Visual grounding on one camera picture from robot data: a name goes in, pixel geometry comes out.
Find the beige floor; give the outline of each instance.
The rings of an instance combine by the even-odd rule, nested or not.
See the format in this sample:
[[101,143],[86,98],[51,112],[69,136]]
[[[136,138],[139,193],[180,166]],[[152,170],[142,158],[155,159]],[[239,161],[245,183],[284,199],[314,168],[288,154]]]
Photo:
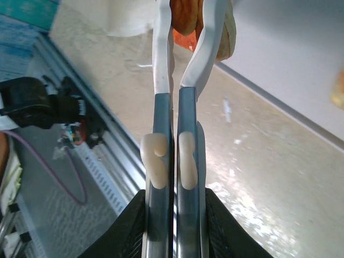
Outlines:
[[[136,65],[150,61],[149,37],[140,58],[145,36],[107,37],[64,4],[51,36],[138,141],[151,132],[152,70]],[[190,53],[175,47],[175,58],[178,85]],[[177,114],[177,94],[174,101]],[[343,153],[217,68],[199,99],[198,118],[206,134],[207,185],[257,241],[275,257],[343,256]]]

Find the metal rod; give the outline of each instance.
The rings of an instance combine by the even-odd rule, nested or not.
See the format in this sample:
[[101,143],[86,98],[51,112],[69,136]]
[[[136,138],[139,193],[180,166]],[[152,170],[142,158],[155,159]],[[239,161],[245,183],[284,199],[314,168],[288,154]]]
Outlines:
[[202,258],[209,258],[209,230],[205,203],[206,157],[205,136],[201,124],[197,123],[198,137],[198,184],[199,184],[199,226]]
[[19,240],[11,254],[10,258],[22,258],[25,254],[27,244],[31,241],[29,232],[25,232],[19,236]]
[[13,228],[13,221],[16,217],[17,211],[19,211],[18,204],[14,203],[8,206],[8,211],[6,212],[0,224],[0,246],[3,246],[5,236]]
[[[193,158],[198,169],[198,138],[196,117],[196,88],[179,90],[178,138],[182,132],[191,132],[195,140]],[[177,154],[177,257],[201,257],[199,220],[199,183],[191,190],[183,188]]]
[[173,256],[174,140],[171,127],[170,94],[155,95],[153,133],[163,133],[168,140],[167,154],[162,158],[168,168],[168,182],[163,189],[149,184],[146,190],[145,257]]

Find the white rubber tip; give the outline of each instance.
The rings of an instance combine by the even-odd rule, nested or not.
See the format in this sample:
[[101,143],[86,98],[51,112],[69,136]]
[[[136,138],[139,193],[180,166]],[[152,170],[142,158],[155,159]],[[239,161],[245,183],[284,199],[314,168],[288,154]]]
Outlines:
[[179,156],[181,183],[184,189],[192,190],[197,186],[198,175],[194,159],[195,138],[190,132],[182,132],[179,135]]
[[146,134],[141,140],[140,153],[146,177],[157,189],[167,185],[167,167],[160,158],[166,155],[167,149],[167,137],[162,133]]

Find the orange object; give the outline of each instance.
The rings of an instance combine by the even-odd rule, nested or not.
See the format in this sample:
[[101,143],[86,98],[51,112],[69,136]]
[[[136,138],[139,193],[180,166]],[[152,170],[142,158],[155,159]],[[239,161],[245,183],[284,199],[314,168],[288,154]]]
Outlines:
[[173,29],[173,38],[175,44],[184,47],[188,50],[195,51],[197,46],[196,31],[193,31],[188,36],[183,36],[180,33],[178,33],[175,29]]
[[0,132],[0,183],[4,176],[5,167],[9,158],[10,146],[6,135]]
[[344,70],[339,74],[331,99],[336,106],[344,109]]
[[83,144],[86,141],[87,138],[87,129],[86,129],[86,121],[82,120],[80,123],[80,127],[77,130],[77,133],[80,136],[80,141],[74,142],[74,144],[76,146],[80,146],[81,144]]

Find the white foam pad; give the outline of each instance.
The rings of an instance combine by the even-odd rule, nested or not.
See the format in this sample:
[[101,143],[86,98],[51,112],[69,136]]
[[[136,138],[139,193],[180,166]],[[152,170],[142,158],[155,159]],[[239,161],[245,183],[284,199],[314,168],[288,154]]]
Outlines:
[[140,153],[146,168],[146,180],[150,180],[157,189],[167,185],[168,170],[161,159],[167,154],[167,149],[167,137],[162,133],[146,134],[141,140]]
[[197,186],[198,175],[194,159],[195,138],[190,132],[182,132],[179,135],[179,155],[181,183],[183,188],[191,190]]

